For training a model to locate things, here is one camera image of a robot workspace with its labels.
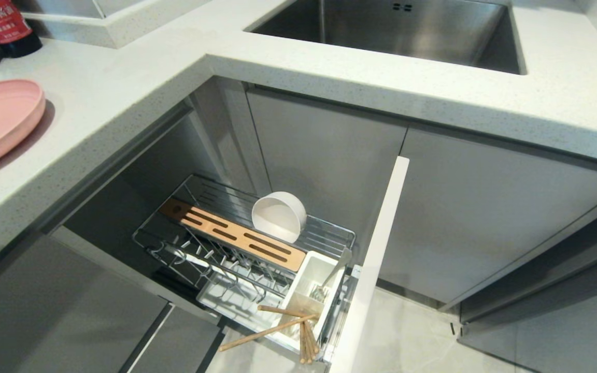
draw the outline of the stainless steel sink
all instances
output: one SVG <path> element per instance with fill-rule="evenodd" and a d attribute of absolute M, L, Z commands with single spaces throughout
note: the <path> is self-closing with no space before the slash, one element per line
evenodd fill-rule
<path fill-rule="evenodd" d="M 297 0 L 253 32 L 521 73 L 504 5 L 469 0 Z"/>

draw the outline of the speckled countertop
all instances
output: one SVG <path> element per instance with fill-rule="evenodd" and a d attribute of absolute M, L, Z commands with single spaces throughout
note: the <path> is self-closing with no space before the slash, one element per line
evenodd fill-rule
<path fill-rule="evenodd" d="M 243 31 L 289 1 L 213 0 L 123 49 L 44 40 L 3 61 L 50 104 L 0 160 L 0 250 L 213 75 L 597 158 L 597 32 L 570 0 L 512 1 L 522 76 Z"/>

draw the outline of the red label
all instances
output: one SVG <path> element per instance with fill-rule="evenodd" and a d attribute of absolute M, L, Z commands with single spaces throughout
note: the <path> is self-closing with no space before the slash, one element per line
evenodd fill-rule
<path fill-rule="evenodd" d="M 22 14 L 10 0 L 0 0 L 0 44 L 20 40 L 31 32 Z"/>

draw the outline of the pink plate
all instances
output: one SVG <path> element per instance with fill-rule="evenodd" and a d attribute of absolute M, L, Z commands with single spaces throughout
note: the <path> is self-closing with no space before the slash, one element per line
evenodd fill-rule
<path fill-rule="evenodd" d="M 31 80 L 0 82 L 0 157 L 30 134 L 45 111 L 45 94 Z"/>

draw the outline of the wooden slotted board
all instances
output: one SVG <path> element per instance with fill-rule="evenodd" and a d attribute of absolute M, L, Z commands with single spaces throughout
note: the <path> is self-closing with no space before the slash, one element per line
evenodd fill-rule
<path fill-rule="evenodd" d="M 293 248 L 275 238 L 266 236 L 239 224 L 230 222 L 206 212 L 196 206 L 190 206 L 170 198 L 160 208 L 160 213 L 178 220 L 192 229 L 225 241 L 232 246 L 274 264 L 297 272 L 305 259 L 305 252 Z"/>

